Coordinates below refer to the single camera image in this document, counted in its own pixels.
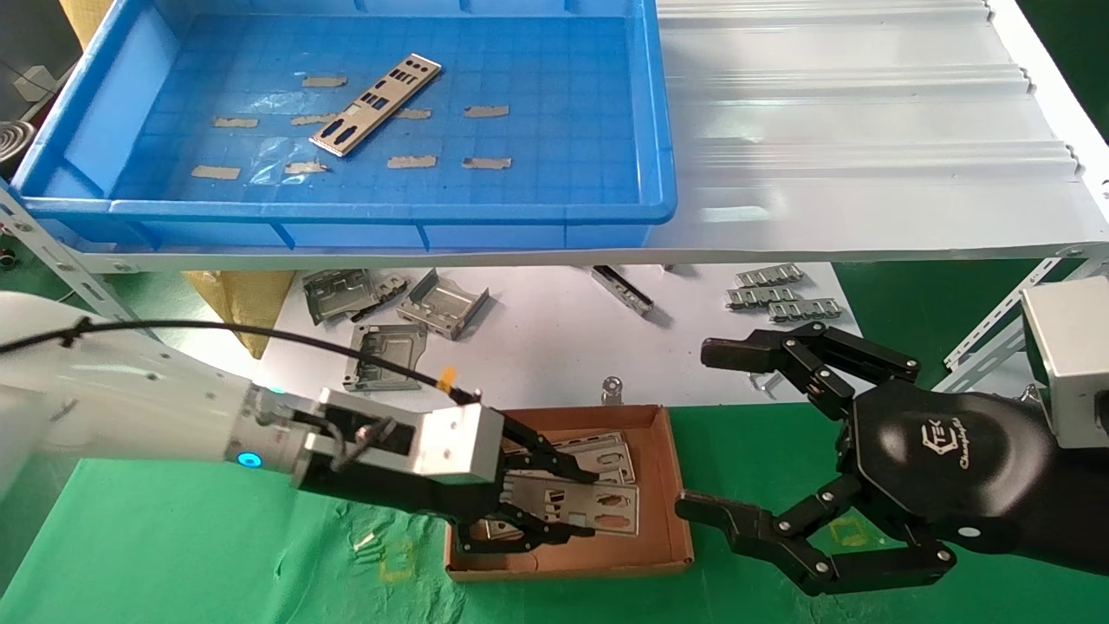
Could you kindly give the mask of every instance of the green mat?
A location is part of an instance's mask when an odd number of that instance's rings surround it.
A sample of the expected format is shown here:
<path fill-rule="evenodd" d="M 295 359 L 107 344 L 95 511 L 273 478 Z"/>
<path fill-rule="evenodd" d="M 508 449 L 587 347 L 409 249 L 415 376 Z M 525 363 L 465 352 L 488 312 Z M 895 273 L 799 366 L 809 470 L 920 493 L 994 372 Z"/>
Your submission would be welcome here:
<path fill-rule="evenodd" d="M 689 488 L 776 511 L 834 477 L 836 427 L 808 406 L 676 409 Z M 856 518 L 823 548 L 888 542 Z M 366 541 L 373 533 L 374 538 Z M 680 576 L 460 585 L 442 524 L 292 491 L 234 466 L 84 461 L 9 591 L 0 622 L 1082 622 L 1109 579 L 958 551 L 937 586 L 810 599 L 694 526 Z M 365 541 L 357 551 L 355 545 Z"/>

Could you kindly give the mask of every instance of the small metal part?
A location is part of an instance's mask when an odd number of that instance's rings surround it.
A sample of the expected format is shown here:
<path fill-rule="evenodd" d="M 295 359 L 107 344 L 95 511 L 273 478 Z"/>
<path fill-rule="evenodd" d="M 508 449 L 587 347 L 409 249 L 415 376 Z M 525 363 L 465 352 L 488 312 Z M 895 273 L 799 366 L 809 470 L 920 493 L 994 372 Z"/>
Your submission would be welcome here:
<path fill-rule="evenodd" d="M 621 303 L 640 317 L 645 317 L 654 308 L 654 300 L 631 284 L 615 268 L 607 264 L 598 264 L 590 268 L 590 274 L 604 289 L 612 293 Z"/>
<path fill-rule="evenodd" d="M 301 116 L 294 116 L 289 123 L 293 125 L 307 125 L 309 123 L 327 123 L 335 119 L 337 113 L 328 112 L 324 114 L 302 114 Z"/>
<path fill-rule="evenodd" d="M 800 282 L 804 276 L 805 273 L 796 264 L 790 262 L 788 264 L 775 264 L 754 270 L 744 270 L 735 275 L 735 283 L 741 288 L 780 286 L 791 282 Z"/>
<path fill-rule="evenodd" d="M 308 315 L 317 326 L 339 315 L 365 316 L 407 286 L 408 279 L 397 275 L 377 282 L 364 268 L 321 270 L 304 278 Z"/>
<path fill-rule="evenodd" d="M 469 117 L 505 116 L 508 114 L 508 106 L 466 106 L 462 114 Z"/>
<path fill-rule="evenodd" d="M 481 294 L 468 293 L 431 268 L 400 301 L 397 315 L 448 340 L 457 340 L 488 298 L 489 288 Z"/>
<path fill-rule="evenodd" d="M 350 339 L 350 349 L 409 370 L 416 369 L 426 347 L 427 333 L 418 326 L 358 326 Z M 419 390 L 419 382 L 411 378 L 373 365 L 363 365 L 354 358 L 347 359 L 343 377 L 343 388 L 347 392 Z"/>
<path fill-rule="evenodd" d="M 433 154 L 424 156 L 389 156 L 387 166 L 389 168 L 426 168 L 435 166 L 438 158 Z"/>
<path fill-rule="evenodd" d="M 774 397 L 773 392 L 774 387 L 782 383 L 782 381 L 785 379 L 785 376 L 777 372 L 767 378 L 766 381 L 760 382 L 759 379 L 762 378 L 763 375 L 764 374 L 747 374 L 747 380 L 751 381 L 751 387 L 757 390 L 759 392 L 762 392 L 766 397 L 770 397 L 774 401 L 777 401 L 777 398 Z"/>
<path fill-rule="evenodd" d="M 771 303 L 770 320 L 773 324 L 838 319 L 843 307 L 834 298 L 804 298 L 790 303 Z"/>
<path fill-rule="evenodd" d="M 345 75 L 305 75 L 302 86 L 333 89 L 346 84 Z"/>
<path fill-rule="evenodd" d="M 212 177 L 214 180 L 236 180 L 238 177 L 237 166 L 210 166 L 197 164 L 193 167 L 193 177 Z"/>
<path fill-rule="evenodd" d="M 601 382 L 601 406 L 623 406 L 623 382 L 620 378 L 604 378 Z"/>
<path fill-rule="evenodd" d="M 728 309 L 752 309 L 755 307 L 766 307 L 771 303 L 797 300 L 801 298 L 788 286 L 756 286 L 728 289 L 724 290 L 724 294 L 726 295 L 724 307 Z"/>
<path fill-rule="evenodd" d="M 299 175 L 302 173 L 323 173 L 325 171 L 330 171 L 330 168 L 318 160 L 285 163 L 285 173 L 289 175 Z"/>
<path fill-rule="evenodd" d="M 587 526 L 613 535 L 639 534 L 638 485 L 506 477 L 505 492 L 507 502 L 546 522 Z"/>
<path fill-rule="evenodd" d="M 400 109 L 395 115 L 397 119 L 431 119 L 430 109 Z"/>
<path fill-rule="evenodd" d="M 257 127 L 258 120 L 237 116 L 217 116 L 212 120 L 213 127 Z"/>
<path fill-rule="evenodd" d="M 466 168 L 508 168 L 512 166 L 510 157 L 465 157 L 462 166 Z"/>
<path fill-rule="evenodd" d="M 439 63 L 435 61 L 418 54 L 408 54 L 309 140 L 339 157 L 347 155 L 383 121 L 430 82 L 440 69 Z"/>

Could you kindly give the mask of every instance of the brown cardboard tray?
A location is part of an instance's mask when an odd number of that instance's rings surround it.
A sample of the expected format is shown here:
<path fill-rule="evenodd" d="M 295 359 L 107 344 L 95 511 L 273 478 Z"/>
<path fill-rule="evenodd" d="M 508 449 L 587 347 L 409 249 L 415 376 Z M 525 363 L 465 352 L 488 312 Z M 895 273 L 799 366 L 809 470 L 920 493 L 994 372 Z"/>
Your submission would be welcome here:
<path fill-rule="evenodd" d="M 670 430 L 670 416 L 659 406 L 509 410 L 507 415 L 551 441 L 619 430 L 624 434 L 639 492 L 639 535 L 599 534 L 571 538 L 530 553 L 467 555 L 456 553 L 447 525 L 444 561 L 455 581 L 645 576 L 676 574 L 693 563 L 689 524 L 674 515 L 682 475 Z"/>

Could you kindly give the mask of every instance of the metal i/o shield plate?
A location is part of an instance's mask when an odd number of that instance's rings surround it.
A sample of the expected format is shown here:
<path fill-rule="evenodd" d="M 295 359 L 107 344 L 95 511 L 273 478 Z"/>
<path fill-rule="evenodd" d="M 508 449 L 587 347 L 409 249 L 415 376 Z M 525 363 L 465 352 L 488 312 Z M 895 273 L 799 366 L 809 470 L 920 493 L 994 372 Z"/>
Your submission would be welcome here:
<path fill-rule="evenodd" d="M 408 54 L 309 140 L 339 157 L 347 155 L 441 69 L 433 60 Z"/>

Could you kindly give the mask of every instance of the metal bracket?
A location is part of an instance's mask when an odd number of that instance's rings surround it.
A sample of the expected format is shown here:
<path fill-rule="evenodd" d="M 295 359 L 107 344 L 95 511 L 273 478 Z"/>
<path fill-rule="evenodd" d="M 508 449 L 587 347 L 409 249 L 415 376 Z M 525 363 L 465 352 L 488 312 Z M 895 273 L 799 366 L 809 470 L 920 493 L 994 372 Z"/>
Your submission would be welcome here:
<path fill-rule="evenodd" d="M 643 290 L 633 286 L 623 275 L 617 273 L 615 268 L 607 264 L 598 264 L 592 266 L 589 273 L 598 283 L 604 286 L 604 289 L 612 293 L 613 296 L 620 299 L 620 303 L 627 305 L 629 309 L 640 317 L 645 317 L 654 308 L 654 300 L 651 300 L 651 297 L 643 294 Z"/>
<path fill-rule="evenodd" d="M 468 293 L 431 268 L 400 301 L 397 315 L 448 340 L 458 340 L 488 298 L 489 288 L 481 294 Z"/>
<path fill-rule="evenodd" d="M 409 370 L 416 369 L 419 357 L 427 347 L 427 334 L 419 326 L 358 326 L 350 339 L 350 349 L 376 356 Z M 343 388 L 347 392 L 380 390 L 419 390 L 419 382 L 411 378 L 362 365 L 347 359 Z"/>
<path fill-rule="evenodd" d="M 801 296 L 787 286 L 726 289 L 724 294 L 726 296 L 724 307 L 728 309 L 752 309 L 755 307 L 766 307 L 771 303 L 801 299 Z"/>
<path fill-rule="evenodd" d="M 408 279 L 404 277 L 389 275 L 377 282 L 365 268 L 319 270 L 304 278 L 308 315 L 316 326 L 340 315 L 349 315 L 357 324 L 406 287 Z"/>
<path fill-rule="evenodd" d="M 737 273 L 735 275 L 735 284 L 741 288 L 750 288 L 754 286 L 780 286 L 782 284 L 800 282 L 804 276 L 804 270 L 798 268 L 796 264 L 790 262 L 788 264 L 775 264 L 774 266 L 765 266 L 763 268 L 755 268 L 754 270 Z"/>
<path fill-rule="evenodd" d="M 770 304 L 770 320 L 773 324 L 838 319 L 841 315 L 843 307 L 834 298 L 802 298 Z"/>
<path fill-rule="evenodd" d="M 442 68 L 435 61 L 419 54 L 408 54 L 408 58 L 350 102 L 334 121 L 313 134 L 309 141 L 339 157 L 347 155 L 430 82 L 440 69 Z"/>
<path fill-rule="evenodd" d="M 638 485 L 506 477 L 505 492 L 510 504 L 546 522 L 614 535 L 639 534 Z"/>

